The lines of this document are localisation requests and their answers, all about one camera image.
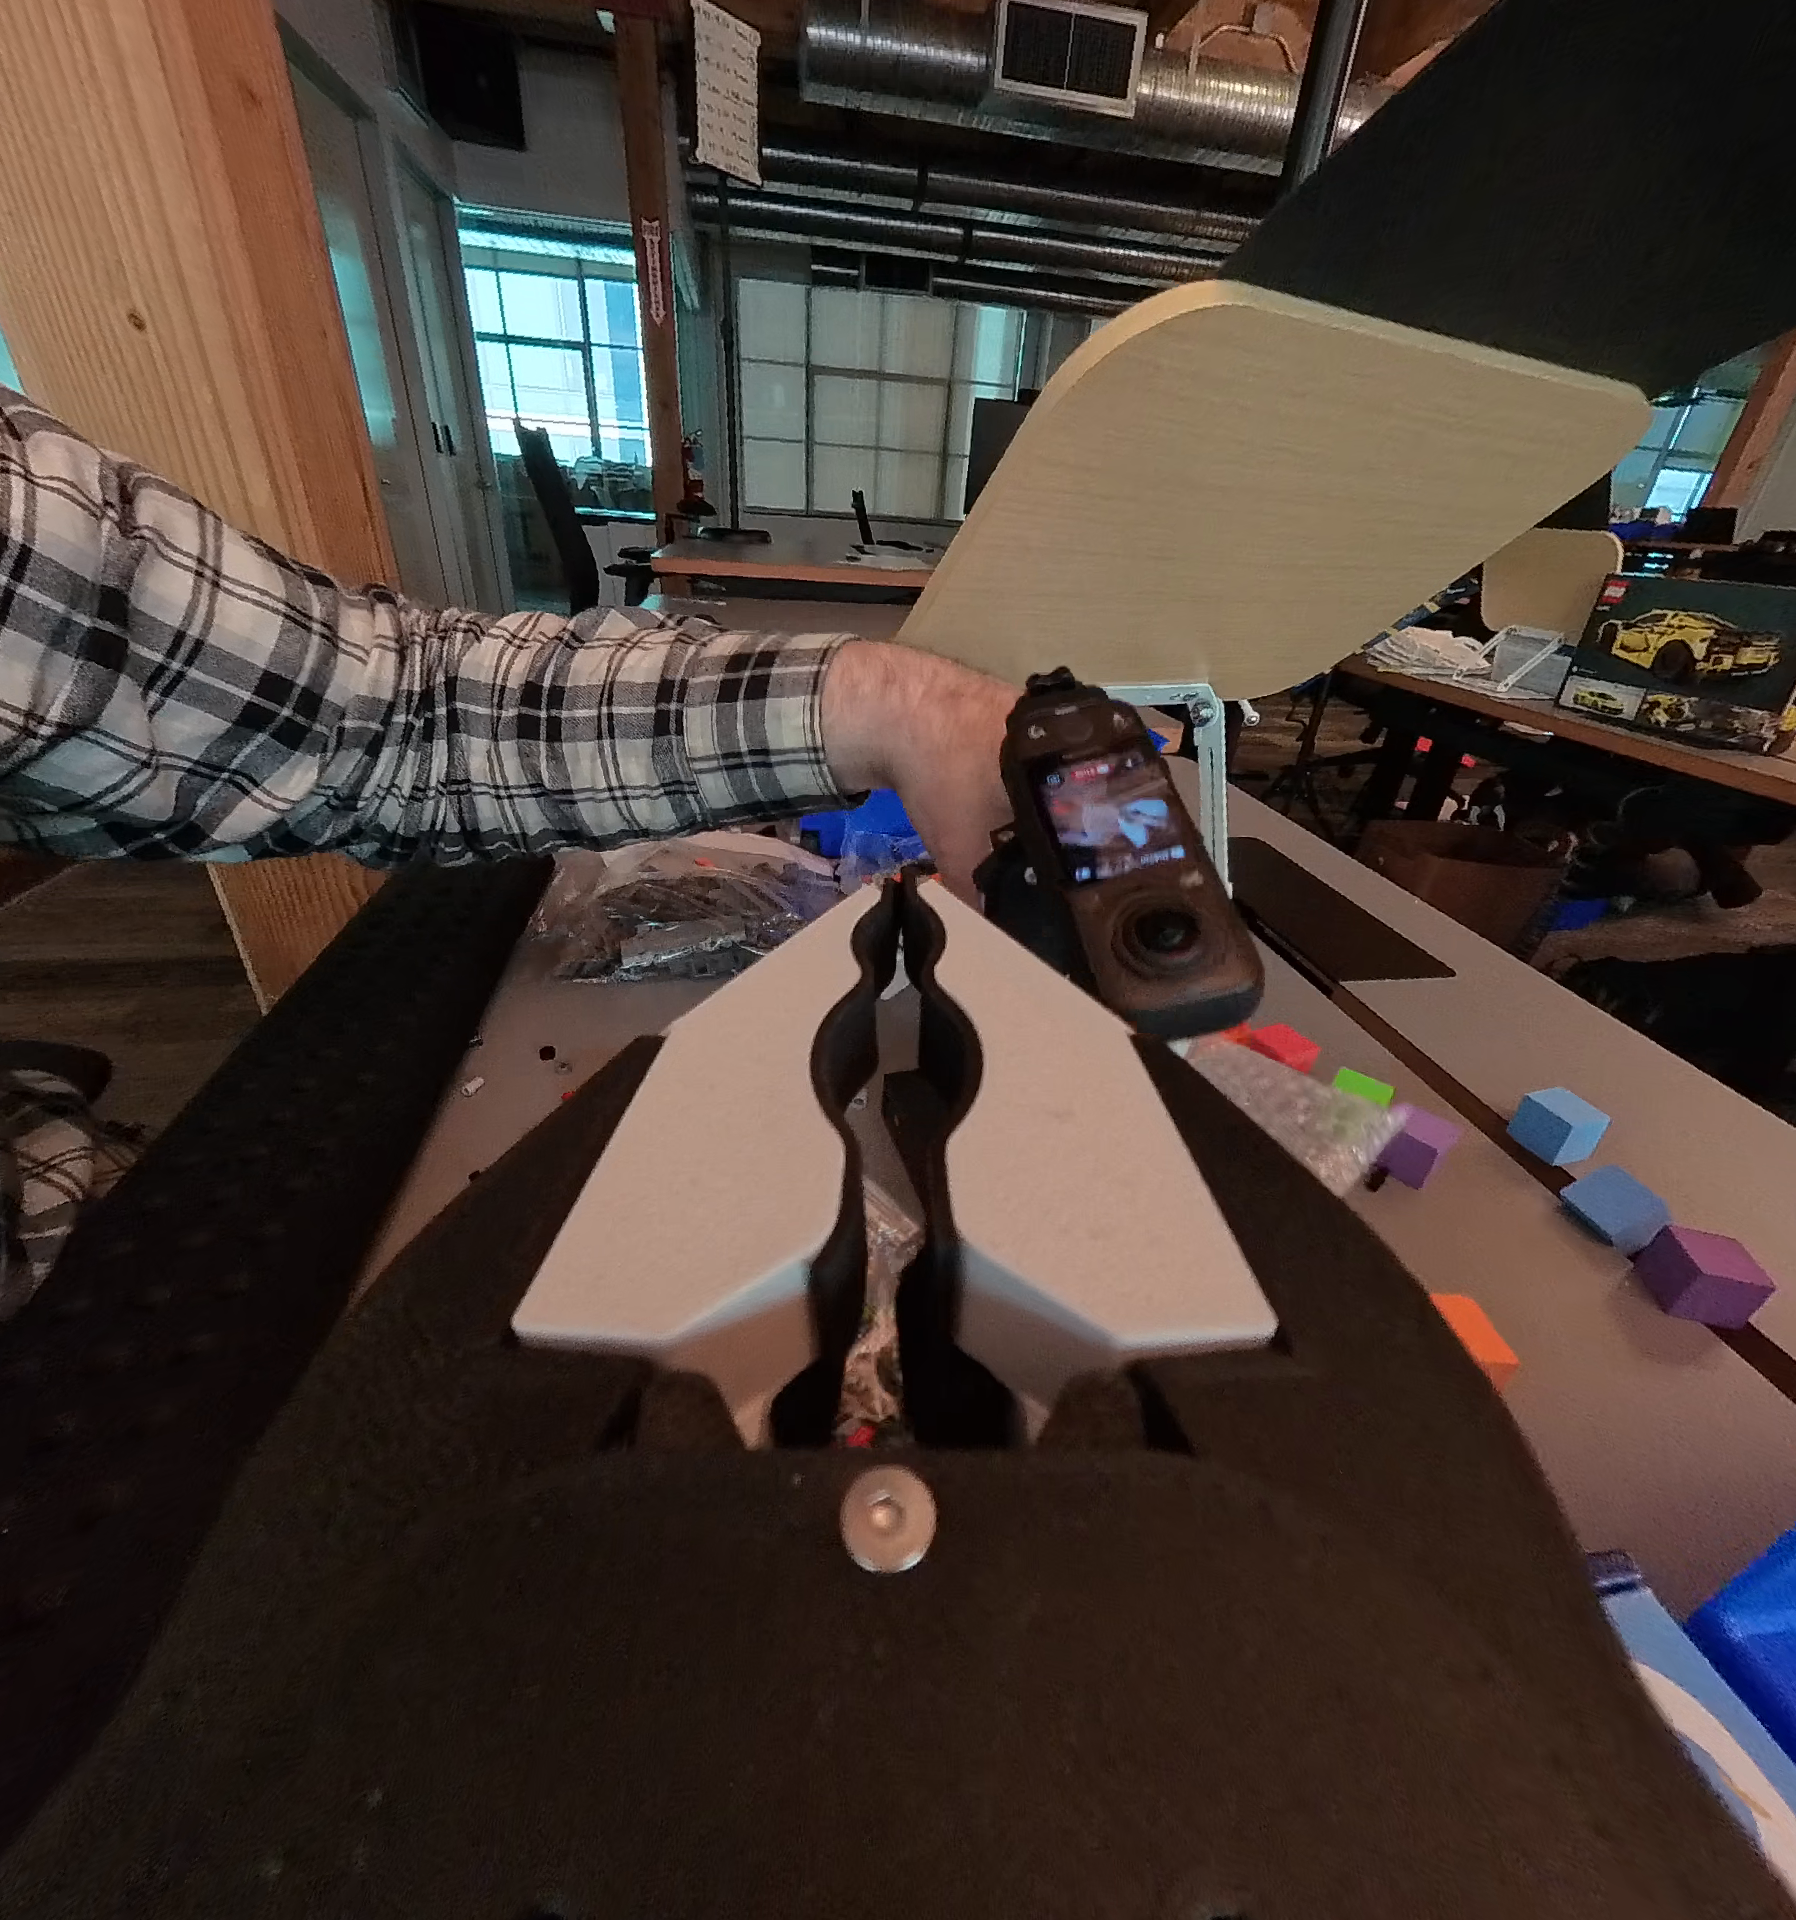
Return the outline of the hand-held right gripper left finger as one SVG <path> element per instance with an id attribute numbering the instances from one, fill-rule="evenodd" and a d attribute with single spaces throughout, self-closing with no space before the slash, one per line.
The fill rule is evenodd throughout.
<path id="1" fill-rule="evenodd" d="M 903 904 L 865 884 L 672 1021 L 511 1315 L 520 1344 L 707 1377 L 753 1444 L 834 1439 L 867 1280 L 850 1105 Z"/>

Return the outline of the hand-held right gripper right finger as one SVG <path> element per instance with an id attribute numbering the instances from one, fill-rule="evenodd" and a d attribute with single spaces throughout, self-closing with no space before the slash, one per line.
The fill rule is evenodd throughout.
<path id="1" fill-rule="evenodd" d="M 1273 1348 L 1279 1315 L 1127 1023 L 935 879 L 899 882 L 899 922 L 914 1437 L 1015 1444 L 1076 1379 Z"/>

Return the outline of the shiny bag of black parts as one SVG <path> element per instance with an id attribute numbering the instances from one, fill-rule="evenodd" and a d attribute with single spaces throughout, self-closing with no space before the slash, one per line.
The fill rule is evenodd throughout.
<path id="1" fill-rule="evenodd" d="M 1270 1031 L 1209 1035 L 1183 1043 L 1182 1057 L 1270 1134 L 1329 1193 L 1348 1196 L 1400 1134 L 1391 1105 L 1345 1092 L 1254 1047 Z M 874 1175 L 863 1187 L 867 1245 L 865 1304 L 846 1355 L 839 1401 L 840 1445 L 895 1444 L 909 1419 L 897 1332 L 897 1288 L 922 1249 L 914 1206 Z"/>

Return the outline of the purple foam block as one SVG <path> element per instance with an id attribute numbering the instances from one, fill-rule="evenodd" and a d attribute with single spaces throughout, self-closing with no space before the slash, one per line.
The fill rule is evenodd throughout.
<path id="1" fill-rule="evenodd" d="M 1735 1235 L 1670 1223 L 1633 1252 L 1633 1269 L 1668 1315 L 1739 1332 L 1775 1294 L 1768 1267 Z"/>
<path id="2" fill-rule="evenodd" d="M 1394 1108 L 1398 1126 L 1380 1148 L 1373 1173 L 1422 1190 L 1463 1138 L 1463 1126 L 1413 1103 Z"/>

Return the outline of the orange foam block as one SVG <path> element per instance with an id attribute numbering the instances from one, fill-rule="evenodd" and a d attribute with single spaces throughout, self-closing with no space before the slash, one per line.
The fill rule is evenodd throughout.
<path id="1" fill-rule="evenodd" d="M 1473 1362 L 1504 1394 L 1519 1369 L 1519 1357 L 1506 1334 L 1491 1321 L 1487 1309 L 1475 1298 L 1455 1293 L 1434 1293 L 1431 1302 L 1445 1325 L 1462 1341 Z"/>

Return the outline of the blue foam block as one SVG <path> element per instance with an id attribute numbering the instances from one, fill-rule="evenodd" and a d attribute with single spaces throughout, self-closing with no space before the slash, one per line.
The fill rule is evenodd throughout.
<path id="1" fill-rule="evenodd" d="M 1624 1256 L 1637 1256 L 1671 1225 L 1665 1198 L 1622 1165 L 1593 1168 L 1568 1181 L 1559 1206 Z"/>
<path id="2" fill-rule="evenodd" d="M 1612 1126 L 1606 1109 L 1565 1087 L 1526 1092 L 1508 1120 L 1510 1138 L 1548 1168 L 1589 1162 Z"/>

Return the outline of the person's left forearm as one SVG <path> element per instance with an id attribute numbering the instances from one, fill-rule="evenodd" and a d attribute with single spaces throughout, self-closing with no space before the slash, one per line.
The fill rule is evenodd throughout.
<path id="1" fill-rule="evenodd" d="M 0 844 L 66 859 L 610 849 L 832 810 L 848 636 L 347 588 L 0 385 Z"/>

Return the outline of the grey desk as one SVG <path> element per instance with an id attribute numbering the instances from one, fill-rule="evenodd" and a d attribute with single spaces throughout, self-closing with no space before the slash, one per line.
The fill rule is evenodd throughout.
<path id="1" fill-rule="evenodd" d="M 406 1183 L 418 1198 L 394 1208 L 396 1225 L 411 1225 L 401 1245 L 450 1200 L 471 1194 L 475 1147 L 477 1172 L 496 1172 L 561 1094 L 597 1080 L 629 1047 L 661 1039 L 718 990 L 668 1006 L 665 989 L 553 984 L 552 958 L 515 960 L 523 947 L 532 947 L 525 933 L 440 1103 Z M 473 1074 L 485 1074 L 485 1087 L 460 1096 Z M 1273 1304 L 1273 1252 L 1295 1254 L 1300 1228 L 1358 1222 L 1247 1117 L 1247 1147 L 1261 1138 L 1270 1142 L 1268 1173 L 1247 1172 L 1245 1147 L 1217 1147 L 1218 1173 L 1244 1181 L 1225 1187 L 1218 1202 Z M 531 1229 L 550 1233 L 540 1252 L 514 1256 L 523 1256 L 525 1278 L 500 1280 L 500 1335 L 511 1345 L 511 1312 L 577 1200 L 558 1198 L 553 1175 L 540 1173 L 525 1200 L 501 1200 L 500 1225 L 525 1225 L 532 1198 L 550 1200 L 552 1225 Z M 1535 1355 L 1511 1341 L 1535 1361 L 1535 1383 L 1514 1379 L 1510 1408 L 1582 1543 L 1630 1547 L 1663 1598 L 1711 1595 L 1751 1563 L 1752 1547 L 1774 1543 L 1781 1522 L 1796 1520 L 1796 1407 L 1780 1411 L 1777 1388 L 1755 1386 L 1749 1364 L 1701 1323 L 1663 1321 L 1659 1312 L 1665 1332 L 1648 1332 L 1645 1307 L 1617 1307 L 1616 1281 L 1591 1281 L 1589 1252 L 1564 1251 L 1564 1228 L 1536 1228 L 1516 1205 L 1491 1210 L 1487 1198 L 1492 1194 L 1475 1193 L 1457 1210 L 1437 1194 L 1419 1200 L 1417 1217 L 1431 1223 L 1408 1229 L 1422 1241 L 1408 1252 L 1431 1252 L 1433 1269 L 1408 1260 L 1408 1272 L 1433 1281 L 1431 1293 L 1463 1294 L 1482 1309 L 1511 1307 L 1506 1332 L 1536 1334 Z M 1273 1309 L 1281 1328 L 1273 1348 L 1220 1357 L 1273 1358 L 1281 1341 L 1295 1350 L 1298 1309 Z"/>

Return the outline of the clear bag of mixed parts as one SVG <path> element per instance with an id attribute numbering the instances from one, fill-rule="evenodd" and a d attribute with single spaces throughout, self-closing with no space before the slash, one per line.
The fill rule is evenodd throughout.
<path id="1" fill-rule="evenodd" d="M 561 853 L 528 925 L 581 984 L 724 980 L 842 897 L 839 865 L 767 832 Z"/>

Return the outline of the brown cardboard box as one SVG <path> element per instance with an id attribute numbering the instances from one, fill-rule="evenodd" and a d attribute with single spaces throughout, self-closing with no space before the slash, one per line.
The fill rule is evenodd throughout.
<path id="1" fill-rule="evenodd" d="M 1462 823 L 1366 824 L 1360 862 L 1494 947 L 1529 940 L 1557 899 L 1564 856 L 1499 829 Z"/>

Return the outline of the dark perforated panel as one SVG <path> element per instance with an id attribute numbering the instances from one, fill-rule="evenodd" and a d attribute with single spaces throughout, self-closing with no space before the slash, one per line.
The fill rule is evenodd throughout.
<path id="1" fill-rule="evenodd" d="M 350 1302 L 552 865 L 389 881 L 0 1332 L 0 1855 Z"/>

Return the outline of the tan background book stand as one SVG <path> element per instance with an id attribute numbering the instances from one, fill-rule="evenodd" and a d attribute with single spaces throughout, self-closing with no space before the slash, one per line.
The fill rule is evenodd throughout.
<path id="1" fill-rule="evenodd" d="M 1612 531 L 1541 525 L 1491 554 L 1480 617 L 1498 694 L 1553 698 L 1598 593 L 1624 566 Z"/>

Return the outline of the yellow car picture box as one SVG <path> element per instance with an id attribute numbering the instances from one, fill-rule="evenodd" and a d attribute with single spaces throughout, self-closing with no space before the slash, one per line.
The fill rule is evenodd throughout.
<path id="1" fill-rule="evenodd" d="M 1555 704 L 1687 745 L 1780 754 L 1796 737 L 1796 588 L 1614 573 Z"/>

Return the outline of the ceiling air vent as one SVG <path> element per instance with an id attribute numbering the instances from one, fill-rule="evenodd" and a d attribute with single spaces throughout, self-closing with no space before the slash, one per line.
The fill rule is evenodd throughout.
<path id="1" fill-rule="evenodd" d="M 998 2 L 990 91 L 1048 107 L 1136 118 L 1150 46 L 1139 7 L 1103 2 Z"/>

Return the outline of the metal air duct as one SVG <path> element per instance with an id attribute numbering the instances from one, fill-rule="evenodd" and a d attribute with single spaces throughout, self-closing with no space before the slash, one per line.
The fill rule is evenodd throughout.
<path id="1" fill-rule="evenodd" d="M 1281 167 L 1302 89 L 1291 59 L 1240 59 L 1222 49 L 1225 33 L 1192 49 L 1159 46 L 1153 33 L 1136 118 L 1048 107 L 990 91 L 995 7 L 810 3 L 798 34 L 801 95 L 1070 147 L 1257 175 Z"/>

